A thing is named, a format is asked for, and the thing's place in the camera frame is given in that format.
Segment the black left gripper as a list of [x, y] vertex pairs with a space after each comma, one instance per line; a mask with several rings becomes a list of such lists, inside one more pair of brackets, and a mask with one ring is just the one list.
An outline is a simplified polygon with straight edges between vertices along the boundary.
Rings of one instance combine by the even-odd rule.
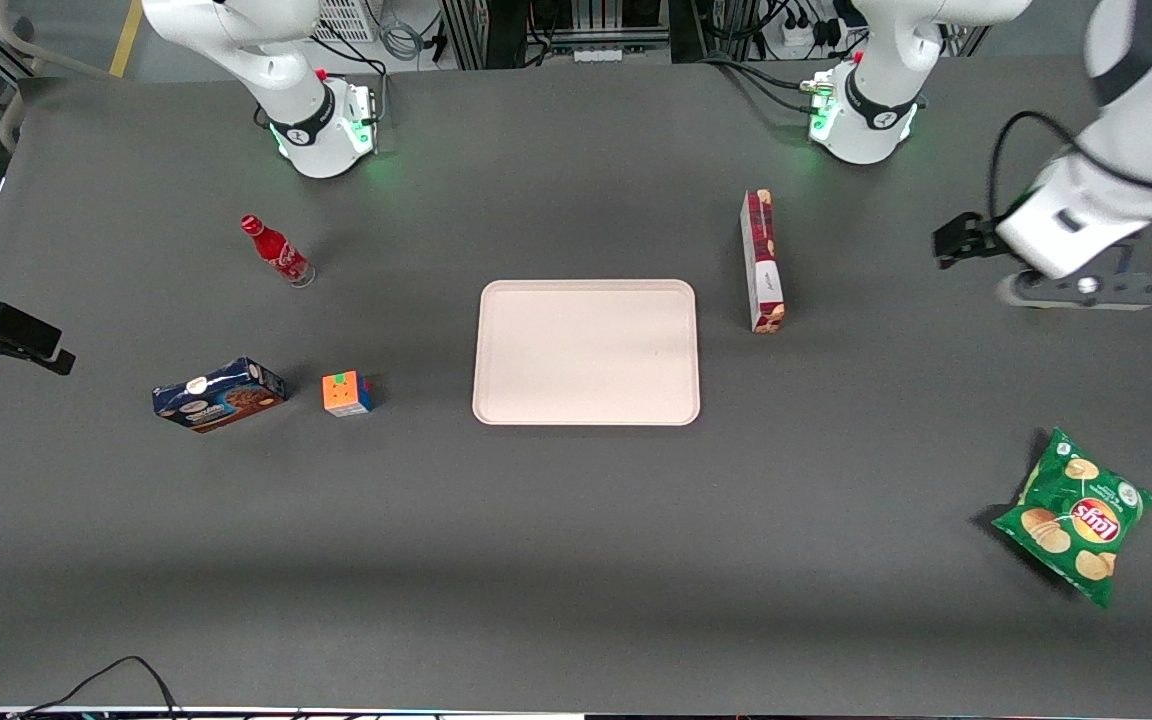
[[933, 253], [938, 270], [950, 270], [964, 259], [992, 258], [1000, 253], [995, 225], [977, 211], [965, 211], [943, 225], [943, 234], [934, 234]]

